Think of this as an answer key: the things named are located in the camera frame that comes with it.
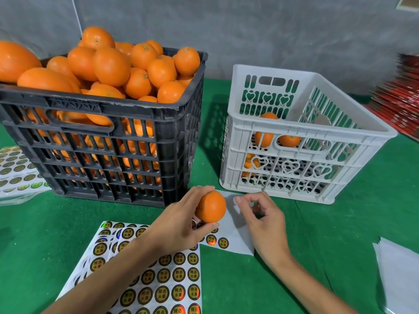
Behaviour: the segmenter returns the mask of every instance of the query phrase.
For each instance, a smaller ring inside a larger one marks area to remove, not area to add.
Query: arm
[[[269,195],[265,192],[247,194],[234,200],[249,226],[257,252],[310,314],[357,314],[292,257],[284,214]],[[257,204],[250,208],[249,204],[255,201]],[[264,216],[257,219],[255,213]]]
[[[140,237],[56,300],[43,314],[106,313],[126,287],[155,260],[193,247],[218,227],[218,223],[211,223],[191,229],[199,201],[212,190],[213,186],[193,187],[178,203],[169,205]]]

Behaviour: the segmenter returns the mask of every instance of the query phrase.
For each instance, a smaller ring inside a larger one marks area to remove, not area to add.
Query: green tablecloth
[[[230,82],[206,79],[190,185],[218,184]],[[0,126],[0,147],[14,145]],[[320,205],[275,198],[294,256],[361,313],[381,313],[372,243],[383,236],[419,253],[419,145],[391,139],[336,198]],[[103,220],[151,223],[160,208],[46,192],[0,207],[0,312],[39,313],[55,300]],[[303,313],[258,256],[202,247],[205,313]]]

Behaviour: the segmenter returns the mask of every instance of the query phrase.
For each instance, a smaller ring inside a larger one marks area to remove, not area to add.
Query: white plastic crate
[[[278,120],[260,118],[266,112],[275,113]],[[324,204],[332,204],[380,147],[397,135],[312,72],[234,65],[228,114],[223,188]],[[270,146],[255,143],[258,131],[274,134]],[[294,148],[284,147],[278,141],[281,135],[301,141]],[[249,169],[244,168],[247,154],[253,154]]]

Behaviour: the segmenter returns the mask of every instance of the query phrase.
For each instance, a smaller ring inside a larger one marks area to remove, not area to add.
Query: forearm
[[[134,239],[114,258],[67,292],[43,314],[103,314],[126,287],[160,256],[146,234]]]
[[[313,278],[293,257],[272,268],[310,314],[357,314]]]

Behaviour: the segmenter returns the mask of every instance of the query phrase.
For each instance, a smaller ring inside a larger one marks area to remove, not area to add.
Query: concrete wall
[[[419,54],[419,13],[399,0],[76,0],[82,26],[117,41],[153,38],[209,54],[206,76],[235,63],[319,72],[365,94],[394,75],[396,53]],[[71,0],[0,0],[0,38],[38,56],[68,52],[80,31]]]

